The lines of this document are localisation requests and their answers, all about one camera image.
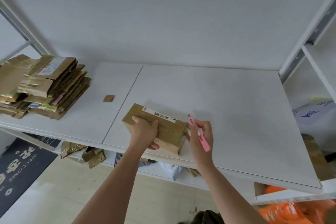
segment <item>pink utility knife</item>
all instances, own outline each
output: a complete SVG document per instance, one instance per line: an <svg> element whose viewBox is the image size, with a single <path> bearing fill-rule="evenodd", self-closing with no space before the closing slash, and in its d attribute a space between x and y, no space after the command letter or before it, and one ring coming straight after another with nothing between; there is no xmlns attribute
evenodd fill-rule
<svg viewBox="0 0 336 224"><path fill-rule="evenodd" d="M195 123L194 118L191 117L190 114L188 114L188 119L189 119L189 121L190 121L191 124L194 124L194 123ZM205 138L204 138L204 136L203 136L203 131L202 131L199 127L198 127L197 130L198 130L198 138L199 138L199 140L200 140L200 142L201 142L201 145L203 146L203 149L204 149L205 151L209 151L209 150L210 150L210 146L209 146L207 140L205 140Z"/></svg>

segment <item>person's right arm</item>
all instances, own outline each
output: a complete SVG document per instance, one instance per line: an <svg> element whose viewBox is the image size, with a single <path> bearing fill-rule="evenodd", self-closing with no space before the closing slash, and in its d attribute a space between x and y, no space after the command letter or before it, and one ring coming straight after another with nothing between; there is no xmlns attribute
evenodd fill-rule
<svg viewBox="0 0 336 224"><path fill-rule="evenodd" d="M213 136L209 121L195 120L202 128L211 150L205 152L197 135L197 126L189 125L191 132L187 139L194 156L197 170L207 183L212 198L226 224L267 224L264 218L239 194L229 181L217 170L212 161Z"/></svg>

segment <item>tiled floor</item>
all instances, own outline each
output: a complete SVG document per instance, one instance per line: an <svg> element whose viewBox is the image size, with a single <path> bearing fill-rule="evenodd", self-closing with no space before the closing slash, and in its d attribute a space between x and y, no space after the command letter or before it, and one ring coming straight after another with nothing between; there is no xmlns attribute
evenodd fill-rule
<svg viewBox="0 0 336 224"><path fill-rule="evenodd" d="M0 224L71 223L111 170L102 164L89 169L58 157L0 218ZM191 221L195 207L217 211L208 191L137 175L125 223Z"/></svg>

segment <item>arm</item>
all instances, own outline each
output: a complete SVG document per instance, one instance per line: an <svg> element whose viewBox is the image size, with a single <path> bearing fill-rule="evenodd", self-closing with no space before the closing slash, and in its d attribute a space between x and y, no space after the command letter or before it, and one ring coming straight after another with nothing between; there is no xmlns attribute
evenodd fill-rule
<svg viewBox="0 0 336 224"><path fill-rule="evenodd" d="M132 118L136 124L128 149L72 224L124 223L141 155L147 147L159 148L153 143L158 121L150 126L136 116Z"/></svg>
<svg viewBox="0 0 336 224"><path fill-rule="evenodd" d="M209 186L219 212L227 224L261 224L267 223L257 211L238 193L229 181L217 170L212 161L213 136L211 124L208 121L195 120L202 128L204 137L211 150L205 152L197 135L197 126L189 125L191 132L187 136L191 153L194 156L197 169Z"/></svg>

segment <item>person's left hand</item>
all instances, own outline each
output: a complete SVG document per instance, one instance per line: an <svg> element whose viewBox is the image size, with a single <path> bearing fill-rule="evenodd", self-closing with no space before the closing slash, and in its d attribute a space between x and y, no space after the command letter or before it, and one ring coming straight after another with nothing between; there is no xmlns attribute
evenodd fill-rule
<svg viewBox="0 0 336 224"><path fill-rule="evenodd" d="M132 116L132 119L135 121L135 124L133 125L129 146L138 149L141 151L141 154L144 153L146 148L151 150L159 149L159 145L154 143L154 139L158 133L159 121L154 121L150 126L144 119L137 116Z"/></svg>

